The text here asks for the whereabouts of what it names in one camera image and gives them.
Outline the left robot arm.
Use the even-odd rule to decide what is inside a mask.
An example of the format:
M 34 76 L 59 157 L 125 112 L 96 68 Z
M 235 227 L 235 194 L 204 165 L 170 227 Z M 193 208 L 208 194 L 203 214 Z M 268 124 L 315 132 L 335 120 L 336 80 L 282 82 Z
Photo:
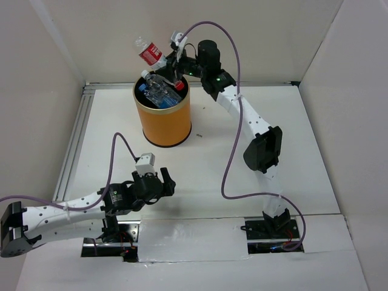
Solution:
M 156 174 L 133 172 L 132 176 L 131 181 L 110 184 L 108 189 L 57 207 L 10 203 L 1 217 L 1 257 L 12 258 L 72 238 L 112 242 L 120 232 L 118 216 L 138 212 L 175 192 L 176 183 L 165 167 Z

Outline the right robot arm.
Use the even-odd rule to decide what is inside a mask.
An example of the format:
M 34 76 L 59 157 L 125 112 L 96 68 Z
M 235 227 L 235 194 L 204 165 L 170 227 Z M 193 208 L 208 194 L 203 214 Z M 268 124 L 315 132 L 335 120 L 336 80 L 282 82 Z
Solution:
M 203 40 L 197 46 L 197 55 L 188 57 L 187 37 L 178 33 L 170 41 L 172 52 L 166 64 L 156 72 L 169 81 L 177 82 L 184 75 L 199 78 L 202 88 L 232 117 L 238 120 L 235 141 L 242 134 L 249 145 L 243 153 L 246 166 L 256 173 L 261 194 L 270 198 L 264 204 L 264 230 L 272 238 L 279 237 L 286 229 L 280 218 L 284 207 L 280 203 L 281 188 L 277 181 L 277 166 L 283 138 L 282 130 L 271 126 L 249 104 L 240 92 L 239 84 L 221 67 L 221 54 L 216 42 Z

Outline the orange cylindrical bin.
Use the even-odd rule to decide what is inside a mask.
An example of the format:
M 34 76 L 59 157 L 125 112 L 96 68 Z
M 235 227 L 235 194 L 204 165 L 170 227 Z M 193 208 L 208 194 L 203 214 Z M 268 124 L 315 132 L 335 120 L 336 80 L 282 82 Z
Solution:
M 192 130 L 190 111 L 190 85 L 182 79 L 184 87 L 177 93 L 182 101 L 174 107 L 159 109 L 148 100 L 139 87 L 145 84 L 139 78 L 133 86 L 133 98 L 141 122 L 142 132 L 149 143 L 158 147 L 174 147 L 183 143 Z

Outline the clear bottle white cap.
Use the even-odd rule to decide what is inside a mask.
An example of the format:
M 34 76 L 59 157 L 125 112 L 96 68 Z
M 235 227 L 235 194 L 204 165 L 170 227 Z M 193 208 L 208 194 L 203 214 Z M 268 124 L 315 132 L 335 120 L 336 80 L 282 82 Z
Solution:
M 140 92 L 158 109 L 168 109 L 181 102 L 181 97 L 170 87 L 168 81 L 165 82 L 164 77 L 147 70 L 142 71 L 141 76 L 145 83 L 139 86 Z

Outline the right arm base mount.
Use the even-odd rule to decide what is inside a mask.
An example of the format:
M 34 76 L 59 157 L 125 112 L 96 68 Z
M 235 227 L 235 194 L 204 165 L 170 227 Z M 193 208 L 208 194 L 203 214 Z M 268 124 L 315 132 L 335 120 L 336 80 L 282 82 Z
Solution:
M 252 218 L 240 226 L 249 254 L 303 252 L 300 242 L 305 231 L 295 218 Z

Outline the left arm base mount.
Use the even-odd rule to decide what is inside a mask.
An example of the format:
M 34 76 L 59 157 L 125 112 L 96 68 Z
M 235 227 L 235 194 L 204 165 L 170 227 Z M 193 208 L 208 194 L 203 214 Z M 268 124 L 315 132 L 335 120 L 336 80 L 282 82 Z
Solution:
M 138 262 L 140 221 L 119 221 L 119 232 L 109 238 L 84 238 L 81 258 L 120 258 L 123 262 Z

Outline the white tape patch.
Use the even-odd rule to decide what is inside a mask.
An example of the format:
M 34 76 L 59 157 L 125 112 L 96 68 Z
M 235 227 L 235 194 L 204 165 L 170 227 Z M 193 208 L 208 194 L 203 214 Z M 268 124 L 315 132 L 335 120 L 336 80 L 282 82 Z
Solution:
M 240 261 L 249 257 L 242 218 L 144 220 L 139 226 L 142 263 Z

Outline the red label clear bottle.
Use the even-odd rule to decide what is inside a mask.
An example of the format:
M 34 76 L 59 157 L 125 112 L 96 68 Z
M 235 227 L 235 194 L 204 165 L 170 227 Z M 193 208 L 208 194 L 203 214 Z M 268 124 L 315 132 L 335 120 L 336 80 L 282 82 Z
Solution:
M 143 59 L 149 67 L 157 74 L 157 70 L 166 66 L 166 56 L 163 52 L 152 42 L 141 36 L 134 40 L 134 48 L 136 53 Z M 185 88 L 185 84 L 179 80 L 178 82 L 169 82 L 178 91 Z

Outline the blue label clear bottle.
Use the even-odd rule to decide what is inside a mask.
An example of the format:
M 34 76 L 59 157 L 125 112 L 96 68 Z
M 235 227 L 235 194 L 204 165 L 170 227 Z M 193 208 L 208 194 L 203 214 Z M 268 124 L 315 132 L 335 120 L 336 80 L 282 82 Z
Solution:
M 139 90 L 158 109 L 168 109 L 181 102 L 181 97 L 169 86 L 151 89 L 147 84 L 141 84 Z

